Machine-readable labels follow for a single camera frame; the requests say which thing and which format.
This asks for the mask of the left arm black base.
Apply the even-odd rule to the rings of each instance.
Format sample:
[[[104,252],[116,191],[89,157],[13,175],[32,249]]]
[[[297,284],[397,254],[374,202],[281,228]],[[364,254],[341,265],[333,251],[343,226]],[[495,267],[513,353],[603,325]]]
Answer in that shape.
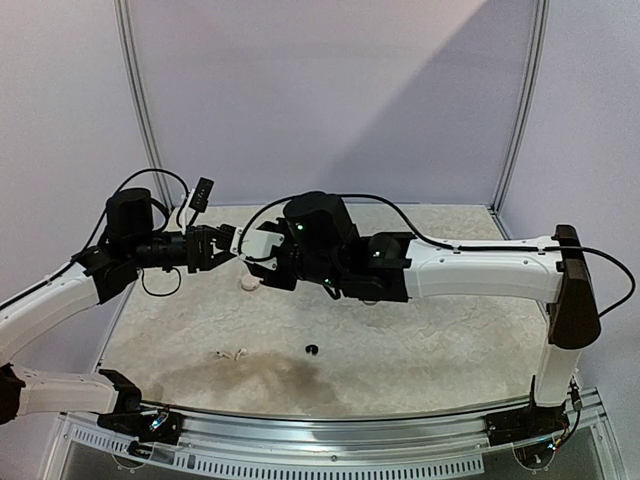
[[[101,414],[97,425],[112,432],[135,437],[140,443],[177,445],[185,416],[169,406],[126,413]]]

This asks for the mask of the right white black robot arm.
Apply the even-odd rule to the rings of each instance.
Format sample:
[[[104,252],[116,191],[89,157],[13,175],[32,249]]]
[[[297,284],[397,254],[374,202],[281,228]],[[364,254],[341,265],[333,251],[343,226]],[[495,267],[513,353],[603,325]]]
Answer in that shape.
[[[248,223],[232,246],[263,284],[292,290],[321,285],[333,298],[408,302],[447,295],[513,297],[547,306],[547,340],[532,402],[517,427],[537,436],[565,401],[582,351],[601,333],[586,248],[575,229],[525,240],[445,240],[421,233],[359,233],[346,194],[312,191],[277,200],[273,224]]]

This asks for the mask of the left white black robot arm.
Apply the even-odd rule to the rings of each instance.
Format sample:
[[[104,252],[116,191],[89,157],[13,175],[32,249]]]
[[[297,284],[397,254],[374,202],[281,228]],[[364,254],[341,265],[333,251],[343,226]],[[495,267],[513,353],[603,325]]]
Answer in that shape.
[[[13,359],[65,320],[114,299],[146,269],[184,267],[193,274],[234,258],[235,228],[157,228],[153,211],[158,206],[145,188],[116,192],[106,202],[106,227],[97,243],[2,304],[2,423],[31,413],[93,412],[110,416],[128,434],[148,426],[140,389],[115,370],[56,373],[20,367]]]

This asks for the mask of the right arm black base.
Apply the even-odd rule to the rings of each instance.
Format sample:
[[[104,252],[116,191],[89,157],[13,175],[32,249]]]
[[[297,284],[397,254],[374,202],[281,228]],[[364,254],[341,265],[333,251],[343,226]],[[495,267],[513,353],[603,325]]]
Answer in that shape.
[[[524,407],[491,413],[484,417],[491,446],[534,439],[563,430],[568,425],[565,406],[539,407],[533,403]]]

